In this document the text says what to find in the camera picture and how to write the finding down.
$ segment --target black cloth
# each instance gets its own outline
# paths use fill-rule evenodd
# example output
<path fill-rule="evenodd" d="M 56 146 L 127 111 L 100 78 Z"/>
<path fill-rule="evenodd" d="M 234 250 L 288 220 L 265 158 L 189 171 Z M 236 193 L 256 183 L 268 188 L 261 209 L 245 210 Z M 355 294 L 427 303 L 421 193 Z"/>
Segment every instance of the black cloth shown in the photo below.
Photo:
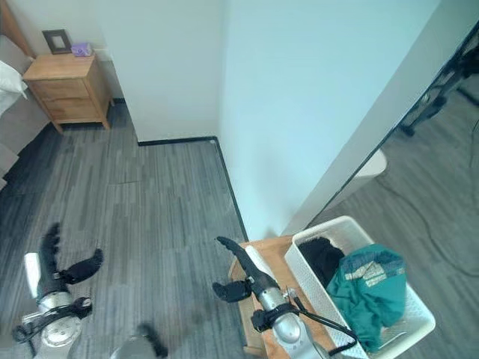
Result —
<path fill-rule="evenodd" d="M 343 251 L 333 247 L 329 239 L 324 237 L 300 244 L 299 250 L 326 288 L 338 270 L 340 259 L 344 257 Z"/>

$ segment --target black baseboard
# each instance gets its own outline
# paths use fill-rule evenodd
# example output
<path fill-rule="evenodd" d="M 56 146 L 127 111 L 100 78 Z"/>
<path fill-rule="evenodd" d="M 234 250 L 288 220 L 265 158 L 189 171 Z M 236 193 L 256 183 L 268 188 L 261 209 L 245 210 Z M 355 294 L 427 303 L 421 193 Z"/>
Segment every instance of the black baseboard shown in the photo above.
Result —
<path fill-rule="evenodd" d="M 239 225 L 241 227 L 241 232 L 243 237 L 247 242 L 249 242 L 248 234 L 246 232 L 245 224 L 242 221 L 240 208 L 238 207 L 237 199 L 234 196 L 233 186 L 231 185 L 230 175 L 226 169 L 225 158 L 223 157 L 222 148 L 219 145 L 218 138 L 216 136 L 207 136 L 207 137 L 190 137 L 190 138 L 175 138 L 172 140 L 155 140 L 155 141 L 142 141 L 138 142 L 139 146 L 155 146 L 158 144 L 184 144 L 186 142 L 196 142 L 196 141 L 215 141 L 216 148 L 218 149 L 219 158 L 222 162 L 223 171 L 225 172 L 226 182 L 228 183 L 228 189 L 230 190 L 231 198 L 233 199 L 234 211 L 237 213 L 239 219 Z"/>
<path fill-rule="evenodd" d="M 153 140 L 153 141 L 138 141 L 139 146 L 154 146 L 157 144 L 184 144 L 185 142 L 196 142 L 196 141 L 216 141 L 218 138 L 216 136 L 205 136 L 205 137 L 188 137 L 188 138 L 173 138 L 171 140 Z"/>
<path fill-rule="evenodd" d="M 245 238 L 245 241 L 249 242 L 249 238 L 248 238 L 248 234 L 246 232 L 245 224 L 242 221 L 241 212 L 239 211 L 240 208 L 238 207 L 237 198 L 234 195 L 233 186 L 231 185 L 230 175 L 228 174 L 228 170 L 226 169 L 226 163 L 225 163 L 225 158 L 223 157 L 222 148 L 219 145 L 219 141 L 218 141 L 218 138 L 216 136 L 215 136 L 215 142 L 216 142 L 216 148 L 218 149 L 219 158 L 222 160 L 223 171 L 225 172 L 226 182 L 228 182 L 228 188 L 229 188 L 230 193 L 231 193 L 231 198 L 233 199 L 234 210 L 237 213 L 237 216 L 238 216 L 238 219 L 239 219 L 239 222 L 240 222 L 239 225 L 241 227 L 242 235 Z"/>

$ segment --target wooden nightstand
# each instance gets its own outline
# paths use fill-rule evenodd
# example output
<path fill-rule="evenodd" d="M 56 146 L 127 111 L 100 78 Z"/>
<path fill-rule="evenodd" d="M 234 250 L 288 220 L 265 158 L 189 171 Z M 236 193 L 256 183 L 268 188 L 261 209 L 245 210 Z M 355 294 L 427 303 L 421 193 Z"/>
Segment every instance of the wooden nightstand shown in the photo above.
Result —
<path fill-rule="evenodd" d="M 112 95 L 95 55 L 40 55 L 23 79 L 60 133 L 62 123 L 101 122 L 110 128 L 106 112 Z"/>

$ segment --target green towel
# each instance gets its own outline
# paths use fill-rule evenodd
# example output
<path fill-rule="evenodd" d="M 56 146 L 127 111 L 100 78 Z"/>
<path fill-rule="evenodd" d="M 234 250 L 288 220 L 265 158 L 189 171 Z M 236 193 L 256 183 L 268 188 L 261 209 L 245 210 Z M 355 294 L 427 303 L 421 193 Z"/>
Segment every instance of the green towel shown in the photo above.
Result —
<path fill-rule="evenodd" d="M 381 346 L 381 327 L 404 314 L 406 267 L 382 245 L 368 245 L 341 259 L 326 288 L 346 322 L 369 352 Z"/>

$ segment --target plastic basket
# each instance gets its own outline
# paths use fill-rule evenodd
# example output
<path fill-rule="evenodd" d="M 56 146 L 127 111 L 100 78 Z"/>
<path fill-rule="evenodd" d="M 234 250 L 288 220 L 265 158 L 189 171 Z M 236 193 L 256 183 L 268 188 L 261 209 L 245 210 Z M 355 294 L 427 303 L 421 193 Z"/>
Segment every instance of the plastic basket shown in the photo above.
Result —
<path fill-rule="evenodd" d="M 345 255 L 372 244 L 373 240 L 354 219 L 343 216 L 297 233 L 293 237 L 293 244 L 284 255 L 287 265 L 306 297 L 308 297 L 314 310 L 321 316 L 325 316 L 342 325 L 347 325 L 298 248 L 300 244 L 318 236 L 329 239 L 331 244 L 340 248 Z M 435 326 L 436 320 L 433 314 L 407 284 L 406 308 L 403 318 L 391 327 L 383 328 L 381 349 L 378 352 L 367 353 L 358 344 L 342 354 L 347 358 L 395 358 L 430 333 Z M 340 331 L 328 327 L 326 327 L 326 330 L 336 346 L 341 346 L 350 341 L 350 338 Z"/>

